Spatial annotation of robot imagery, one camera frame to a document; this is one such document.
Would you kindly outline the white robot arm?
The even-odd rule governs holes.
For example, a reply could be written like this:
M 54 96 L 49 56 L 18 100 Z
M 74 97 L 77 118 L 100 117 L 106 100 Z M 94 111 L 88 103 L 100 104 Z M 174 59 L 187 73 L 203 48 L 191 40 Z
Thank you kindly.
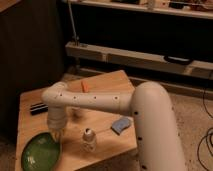
M 103 112 L 130 114 L 134 118 L 141 171 L 187 171 L 173 105 L 166 89 L 145 82 L 133 91 L 71 92 L 57 82 L 42 93 L 48 106 L 47 125 L 54 140 L 61 139 L 67 124 L 68 106 Z

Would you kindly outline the yellow wooden gripper finger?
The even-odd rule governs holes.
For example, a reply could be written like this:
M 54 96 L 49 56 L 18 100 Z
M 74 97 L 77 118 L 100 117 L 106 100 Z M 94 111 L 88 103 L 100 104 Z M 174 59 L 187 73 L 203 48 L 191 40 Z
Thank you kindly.
M 64 135 L 64 129 L 53 130 L 51 136 L 55 142 L 59 142 Z

